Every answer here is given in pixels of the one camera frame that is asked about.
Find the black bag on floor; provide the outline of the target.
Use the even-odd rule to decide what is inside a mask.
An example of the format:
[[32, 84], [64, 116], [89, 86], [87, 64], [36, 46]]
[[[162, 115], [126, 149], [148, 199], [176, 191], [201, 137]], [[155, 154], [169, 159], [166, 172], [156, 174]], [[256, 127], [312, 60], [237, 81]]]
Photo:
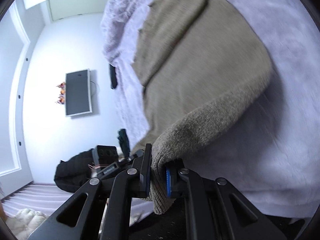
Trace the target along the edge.
[[90, 149], [73, 156], [68, 161], [60, 161], [54, 176], [54, 182], [59, 189], [75, 193], [97, 175], [92, 152], [93, 149]]

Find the orange flower decoration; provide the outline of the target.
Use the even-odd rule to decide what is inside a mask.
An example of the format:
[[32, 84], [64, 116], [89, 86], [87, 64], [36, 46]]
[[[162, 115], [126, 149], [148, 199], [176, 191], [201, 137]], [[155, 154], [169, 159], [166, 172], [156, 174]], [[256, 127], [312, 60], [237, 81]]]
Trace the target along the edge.
[[60, 94], [57, 100], [57, 103], [64, 105], [65, 104], [65, 94], [66, 94], [66, 83], [62, 82], [60, 83], [57, 88], [60, 89]]

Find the black phone on bed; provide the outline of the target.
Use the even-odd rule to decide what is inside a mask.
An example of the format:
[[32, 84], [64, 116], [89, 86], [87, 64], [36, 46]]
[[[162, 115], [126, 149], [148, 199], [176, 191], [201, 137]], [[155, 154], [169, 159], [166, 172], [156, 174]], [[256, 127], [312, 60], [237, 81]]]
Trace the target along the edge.
[[111, 89], [116, 89], [118, 85], [116, 67], [112, 66], [112, 64], [109, 64], [109, 73], [110, 73]]

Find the dark green hanging cloth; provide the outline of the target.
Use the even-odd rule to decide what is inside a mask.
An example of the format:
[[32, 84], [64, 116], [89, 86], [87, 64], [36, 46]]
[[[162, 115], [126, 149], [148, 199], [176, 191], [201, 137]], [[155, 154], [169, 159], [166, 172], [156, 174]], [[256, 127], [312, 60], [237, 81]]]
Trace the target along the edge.
[[120, 129], [118, 131], [118, 141], [121, 151], [125, 158], [130, 156], [130, 142], [127, 137], [126, 129]]

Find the white door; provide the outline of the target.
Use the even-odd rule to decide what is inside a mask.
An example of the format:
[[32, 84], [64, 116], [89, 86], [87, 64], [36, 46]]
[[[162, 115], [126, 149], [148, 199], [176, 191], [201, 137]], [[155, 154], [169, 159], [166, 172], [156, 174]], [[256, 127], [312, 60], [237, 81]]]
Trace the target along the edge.
[[1, 198], [33, 181], [22, 128], [23, 79], [31, 41], [14, 2], [1, 20]]

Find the white fluffy cloth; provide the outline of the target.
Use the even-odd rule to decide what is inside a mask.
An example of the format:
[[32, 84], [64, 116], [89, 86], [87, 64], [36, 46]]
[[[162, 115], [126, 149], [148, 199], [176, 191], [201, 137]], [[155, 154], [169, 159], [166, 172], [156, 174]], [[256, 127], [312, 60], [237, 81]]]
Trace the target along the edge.
[[17, 239], [26, 240], [48, 217], [41, 211], [22, 209], [14, 217], [8, 217], [6, 225]]

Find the lavender embossed bed blanket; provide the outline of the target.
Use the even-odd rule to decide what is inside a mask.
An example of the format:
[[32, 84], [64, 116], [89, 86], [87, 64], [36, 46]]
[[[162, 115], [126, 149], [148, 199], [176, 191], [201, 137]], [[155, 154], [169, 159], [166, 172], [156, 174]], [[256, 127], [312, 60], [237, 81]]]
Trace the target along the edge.
[[[108, 0], [101, 22], [131, 146], [149, 129], [131, 64], [152, 1]], [[205, 178], [225, 177], [266, 215], [312, 217], [319, 206], [319, 30], [299, 0], [227, 1], [263, 41], [274, 74], [242, 118], [185, 164]]]

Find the brown knit sweater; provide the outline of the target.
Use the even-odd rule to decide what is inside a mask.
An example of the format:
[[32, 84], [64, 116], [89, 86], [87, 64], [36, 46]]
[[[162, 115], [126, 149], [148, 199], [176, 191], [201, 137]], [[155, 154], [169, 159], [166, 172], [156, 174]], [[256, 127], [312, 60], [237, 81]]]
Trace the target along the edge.
[[152, 145], [153, 210], [172, 205], [163, 166], [225, 133], [266, 89], [268, 52], [227, 0], [154, 0], [139, 32], [133, 69], [149, 124], [136, 148]]

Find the wall mounted monitor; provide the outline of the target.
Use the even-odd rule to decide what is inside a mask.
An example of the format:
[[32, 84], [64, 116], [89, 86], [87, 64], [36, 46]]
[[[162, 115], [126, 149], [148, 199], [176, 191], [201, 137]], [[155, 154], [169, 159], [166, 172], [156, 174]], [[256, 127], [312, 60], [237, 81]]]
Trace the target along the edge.
[[66, 74], [66, 116], [92, 113], [90, 74], [89, 69]]

